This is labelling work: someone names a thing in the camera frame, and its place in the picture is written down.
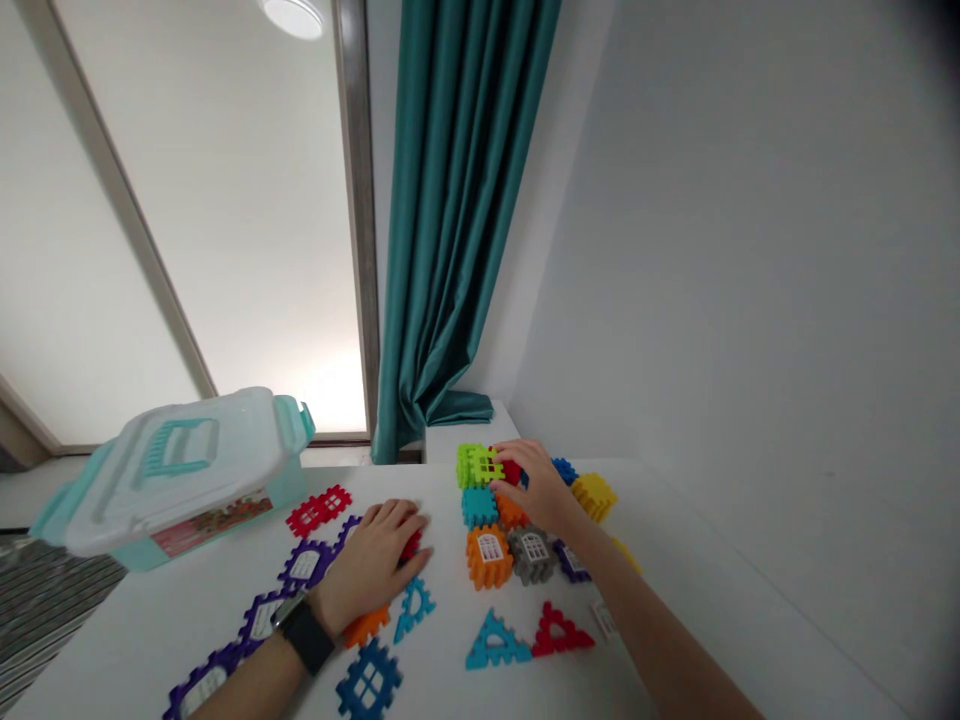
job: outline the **watch strap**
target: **watch strap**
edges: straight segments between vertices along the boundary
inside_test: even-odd
[[[311,675],[320,671],[336,647],[306,602],[294,608],[280,630]]]

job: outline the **teal curtain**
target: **teal curtain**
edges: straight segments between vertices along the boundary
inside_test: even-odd
[[[404,0],[374,462],[427,425],[489,422],[450,388],[500,269],[560,0]]]

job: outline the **green waffle block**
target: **green waffle block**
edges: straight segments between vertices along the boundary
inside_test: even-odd
[[[482,448],[477,450],[473,456],[473,482],[472,487],[485,488],[493,480],[503,480],[503,465],[495,463],[493,459],[497,456],[496,450],[487,450]]]
[[[477,487],[474,459],[484,450],[483,445],[466,443],[457,448],[457,487],[461,490]]]

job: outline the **box lid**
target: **box lid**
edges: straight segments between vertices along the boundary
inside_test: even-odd
[[[110,552],[264,487],[302,449],[285,442],[282,407],[255,387],[134,418],[77,481],[67,549]]]

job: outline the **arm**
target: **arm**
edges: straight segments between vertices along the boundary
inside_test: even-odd
[[[496,462],[513,460],[530,481],[526,492],[500,480],[491,488],[577,554],[603,595],[660,716],[762,717],[583,511],[540,444],[512,440],[496,449]]]
[[[409,500],[388,500],[367,510],[326,576],[310,591],[317,622],[336,639],[361,615],[382,607],[407,586],[432,555],[423,550],[397,570],[400,552],[427,524]],[[208,699],[191,720],[274,720],[307,678],[293,647],[272,635]]]

